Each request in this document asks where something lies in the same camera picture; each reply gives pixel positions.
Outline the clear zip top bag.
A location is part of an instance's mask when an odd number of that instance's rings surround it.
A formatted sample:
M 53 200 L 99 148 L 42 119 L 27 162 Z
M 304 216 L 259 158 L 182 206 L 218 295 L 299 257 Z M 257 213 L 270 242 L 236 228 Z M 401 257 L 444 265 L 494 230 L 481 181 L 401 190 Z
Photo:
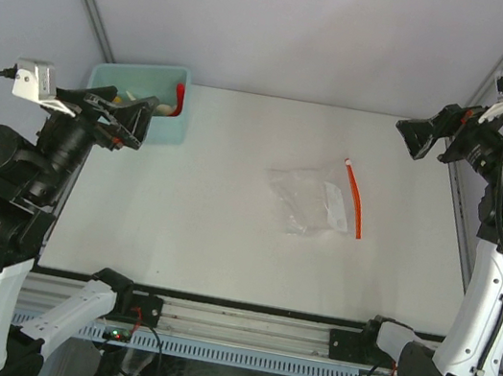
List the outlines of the clear zip top bag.
M 268 170 L 286 233 L 333 232 L 360 240 L 362 199 L 352 167 L 350 158 L 339 158 L 320 168 Z

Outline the white fake bone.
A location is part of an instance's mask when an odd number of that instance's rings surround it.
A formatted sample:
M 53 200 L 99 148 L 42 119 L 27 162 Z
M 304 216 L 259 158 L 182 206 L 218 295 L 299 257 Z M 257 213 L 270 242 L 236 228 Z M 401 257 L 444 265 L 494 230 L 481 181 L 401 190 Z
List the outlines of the white fake bone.
M 127 96 L 126 99 L 129 100 L 129 102 L 141 100 L 142 98 L 144 98 L 143 93 L 135 91 L 135 90 L 129 89 L 129 90 L 125 91 L 125 94 Z

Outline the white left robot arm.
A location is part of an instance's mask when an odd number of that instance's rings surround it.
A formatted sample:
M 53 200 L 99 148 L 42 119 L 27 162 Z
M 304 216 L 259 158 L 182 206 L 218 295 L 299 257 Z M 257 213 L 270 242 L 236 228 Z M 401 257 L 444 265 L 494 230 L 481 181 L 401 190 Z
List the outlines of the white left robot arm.
M 106 268 L 49 312 L 12 322 L 70 177 L 95 146 L 137 150 L 144 142 L 157 99 L 118 103 L 116 96 L 113 86 L 54 90 L 40 101 L 48 118 L 35 142 L 0 125 L 0 376 L 37 376 L 49 356 L 90 321 L 131 312 L 132 281 Z

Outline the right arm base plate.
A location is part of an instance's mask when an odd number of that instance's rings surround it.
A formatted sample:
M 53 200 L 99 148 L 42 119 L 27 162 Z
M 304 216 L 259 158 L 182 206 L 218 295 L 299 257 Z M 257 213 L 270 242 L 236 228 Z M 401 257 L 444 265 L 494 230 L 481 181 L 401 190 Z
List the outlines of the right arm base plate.
M 393 359 L 363 338 L 360 332 L 333 328 L 329 330 L 329 334 L 330 359 L 365 365 L 377 364 L 382 367 L 393 366 Z

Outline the red fake chili pepper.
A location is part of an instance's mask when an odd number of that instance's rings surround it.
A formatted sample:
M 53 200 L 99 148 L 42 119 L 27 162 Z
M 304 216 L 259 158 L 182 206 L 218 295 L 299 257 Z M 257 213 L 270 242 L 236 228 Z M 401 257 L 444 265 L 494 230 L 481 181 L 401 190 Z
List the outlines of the red fake chili pepper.
M 170 117 L 176 117 L 179 116 L 182 113 L 182 108 L 183 108 L 183 102 L 184 102 L 184 97 L 185 97 L 185 91 L 186 87 L 184 83 L 178 83 L 177 84 L 177 90 L 176 90 L 176 105 L 174 106 L 174 110 L 172 113 L 170 113 Z

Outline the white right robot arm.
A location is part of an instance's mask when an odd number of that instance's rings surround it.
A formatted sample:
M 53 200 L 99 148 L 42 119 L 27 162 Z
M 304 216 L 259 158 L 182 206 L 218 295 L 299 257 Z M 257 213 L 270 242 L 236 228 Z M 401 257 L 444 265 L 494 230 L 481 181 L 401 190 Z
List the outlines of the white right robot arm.
M 480 227 L 464 302 L 443 342 L 429 347 L 408 325 L 376 317 L 377 331 L 359 343 L 370 364 L 394 359 L 397 376 L 499 376 L 503 357 L 503 115 L 482 120 L 482 106 L 448 105 L 435 117 L 401 120 L 396 128 L 419 160 L 440 138 L 450 145 L 438 158 L 466 161 L 486 182 L 478 205 Z

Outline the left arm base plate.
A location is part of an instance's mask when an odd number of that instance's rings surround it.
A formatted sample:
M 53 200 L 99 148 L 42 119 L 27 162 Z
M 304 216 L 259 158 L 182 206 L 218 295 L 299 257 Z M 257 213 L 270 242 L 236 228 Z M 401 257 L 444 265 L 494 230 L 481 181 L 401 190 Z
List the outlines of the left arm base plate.
M 117 305 L 110 314 L 131 323 L 146 323 L 156 328 L 162 315 L 163 305 L 164 301 L 159 296 L 133 293 L 128 302 Z

